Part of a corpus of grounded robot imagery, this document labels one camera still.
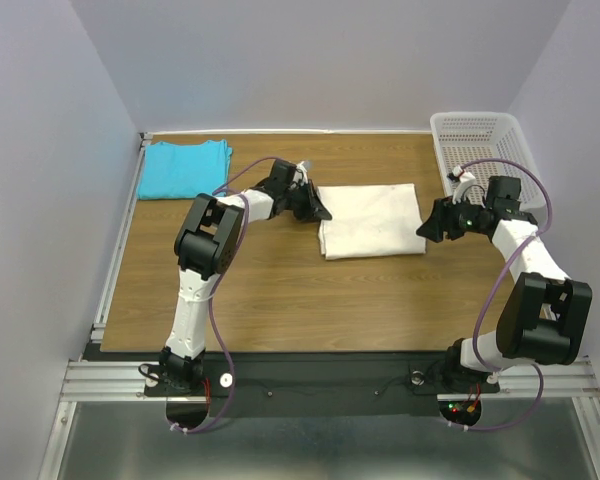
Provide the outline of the white t-shirt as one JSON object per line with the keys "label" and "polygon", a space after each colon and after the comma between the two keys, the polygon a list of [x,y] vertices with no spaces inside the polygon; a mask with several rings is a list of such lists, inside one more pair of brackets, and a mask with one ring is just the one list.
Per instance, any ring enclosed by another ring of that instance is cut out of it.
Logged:
{"label": "white t-shirt", "polygon": [[329,186],[318,189],[332,218],[318,230],[327,260],[422,255],[426,240],[415,185]]}

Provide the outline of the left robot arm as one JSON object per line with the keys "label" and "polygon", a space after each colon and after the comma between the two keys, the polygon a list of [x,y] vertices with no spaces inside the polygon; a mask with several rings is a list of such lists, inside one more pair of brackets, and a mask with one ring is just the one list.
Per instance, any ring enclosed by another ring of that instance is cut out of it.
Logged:
{"label": "left robot arm", "polygon": [[166,384],[195,392],[203,380],[206,326],[219,282],[227,273],[249,224],[289,211],[298,221],[330,221],[332,215],[309,177],[310,164],[274,158],[269,175],[255,186],[230,194],[198,195],[174,242],[179,287],[171,331],[158,365],[141,367],[147,385]]}

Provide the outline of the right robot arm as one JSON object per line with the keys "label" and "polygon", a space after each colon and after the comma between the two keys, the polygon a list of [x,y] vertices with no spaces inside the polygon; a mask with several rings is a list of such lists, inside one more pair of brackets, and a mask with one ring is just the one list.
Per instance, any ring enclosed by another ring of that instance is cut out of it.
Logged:
{"label": "right robot arm", "polygon": [[572,279],[550,255],[542,227],[521,206],[519,178],[490,177],[482,201],[474,204],[466,197],[477,184],[474,175],[456,168],[450,177],[457,184],[453,194],[435,200],[418,236],[435,243],[467,233],[486,236],[502,254],[503,272],[514,285],[493,331],[483,334],[476,325],[471,337],[447,349],[437,382],[460,393],[513,366],[572,364],[584,336],[591,287]]}

